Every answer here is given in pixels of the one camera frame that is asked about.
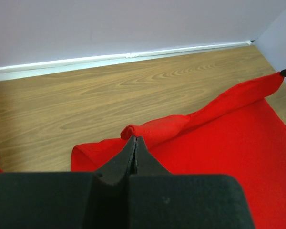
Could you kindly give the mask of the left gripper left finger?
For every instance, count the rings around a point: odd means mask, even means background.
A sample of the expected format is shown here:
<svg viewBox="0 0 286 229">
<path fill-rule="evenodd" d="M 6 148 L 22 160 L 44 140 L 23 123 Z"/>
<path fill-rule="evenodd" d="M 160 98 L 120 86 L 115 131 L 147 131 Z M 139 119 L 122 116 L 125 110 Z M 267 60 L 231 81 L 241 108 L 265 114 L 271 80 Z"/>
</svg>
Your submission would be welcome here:
<svg viewBox="0 0 286 229">
<path fill-rule="evenodd" d="M 123 185 L 133 171 L 135 161 L 136 137 L 132 136 L 123 149 L 95 172 L 102 175 L 105 185 Z"/>
</svg>

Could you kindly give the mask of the red t shirt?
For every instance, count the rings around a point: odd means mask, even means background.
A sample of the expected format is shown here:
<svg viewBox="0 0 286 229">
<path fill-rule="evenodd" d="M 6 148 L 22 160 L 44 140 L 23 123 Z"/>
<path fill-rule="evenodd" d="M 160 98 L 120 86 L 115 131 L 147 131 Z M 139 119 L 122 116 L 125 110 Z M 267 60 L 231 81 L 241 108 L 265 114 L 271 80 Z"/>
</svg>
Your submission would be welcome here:
<svg viewBox="0 0 286 229">
<path fill-rule="evenodd" d="M 286 229 L 286 125 L 266 101 L 283 82 L 277 72 L 239 83 L 204 108 L 142 125 L 119 138 L 76 145 L 73 172 L 95 171 L 131 136 L 174 174 L 225 174 L 244 188 L 259 229 Z"/>
</svg>

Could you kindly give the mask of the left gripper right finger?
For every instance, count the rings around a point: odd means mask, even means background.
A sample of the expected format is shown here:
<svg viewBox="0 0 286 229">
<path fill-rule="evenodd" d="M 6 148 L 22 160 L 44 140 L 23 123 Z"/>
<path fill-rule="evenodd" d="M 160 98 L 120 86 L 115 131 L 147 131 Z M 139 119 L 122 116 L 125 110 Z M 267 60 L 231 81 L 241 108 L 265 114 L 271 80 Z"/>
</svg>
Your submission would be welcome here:
<svg viewBox="0 0 286 229">
<path fill-rule="evenodd" d="M 142 136 L 136 140 L 134 152 L 134 173 L 136 175 L 170 175 L 171 173 L 148 151 Z"/>
</svg>

